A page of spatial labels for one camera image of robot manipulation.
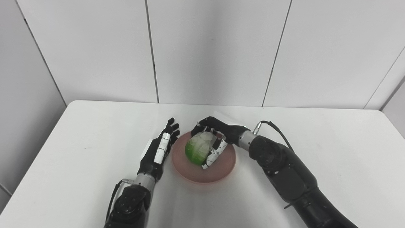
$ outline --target white tile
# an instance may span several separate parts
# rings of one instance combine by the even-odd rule
[[[261,106],[289,0],[149,0],[161,103]]]
[[[18,2],[67,103],[157,101],[143,0]]]
[[[404,11],[403,0],[293,0],[264,105],[363,108],[405,45]]]

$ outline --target black arm segment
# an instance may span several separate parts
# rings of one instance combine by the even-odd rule
[[[114,204],[104,228],[144,228],[151,193],[141,185],[124,188]]]
[[[357,228],[323,195],[315,176],[288,147],[257,136],[251,142],[249,155],[309,228]]]

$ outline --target silver metal joint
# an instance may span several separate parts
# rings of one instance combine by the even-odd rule
[[[140,173],[135,178],[133,184],[143,186],[152,192],[153,187],[155,186],[155,178],[149,174]]]
[[[257,135],[253,134],[251,131],[243,132],[242,136],[239,138],[238,145],[239,147],[249,151],[250,143],[256,138]]]
[[[256,127],[253,130],[253,134],[257,135],[259,133],[260,127],[262,126],[262,122],[258,122]]]
[[[125,184],[129,184],[129,185],[133,185],[135,183],[134,180],[130,180],[130,179],[122,179],[122,182],[124,182]]]

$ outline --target cabbage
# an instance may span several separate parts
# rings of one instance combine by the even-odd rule
[[[210,132],[200,132],[192,137],[185,145],[185,155],[196,165],[202,165],[211,148],[214,135]]]

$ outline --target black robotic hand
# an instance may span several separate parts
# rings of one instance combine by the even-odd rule
[[[228,144],[238,145],[239,139],[245,131],[250,131],[247,127],[240,125],[228,125],[213,116],[206,117],[200,120],[192,129],[191,136],[203,131],[218,131],[225,136],[225,141]]]
[[[171,146],[180,135],[178,129],[179,124],[175,123],[174,118],[170,118],[159,137],[152,140],[146,154],[141,160],[138,174],[149,174],[155,178],[156,182],[160,180],[163,174],[163,163],[166,160],[167,155],[170,153]]]

